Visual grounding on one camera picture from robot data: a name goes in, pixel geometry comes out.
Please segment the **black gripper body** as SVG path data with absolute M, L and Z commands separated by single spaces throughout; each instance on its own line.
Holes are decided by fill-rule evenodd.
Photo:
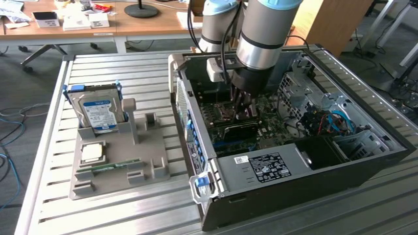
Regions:
M 231 78 L 231 97 L 238 96 L 241 92 L 258 97 L 268 86 L 273 70 L 274 68 L 256 70 L 247 67 L 235 69 Z

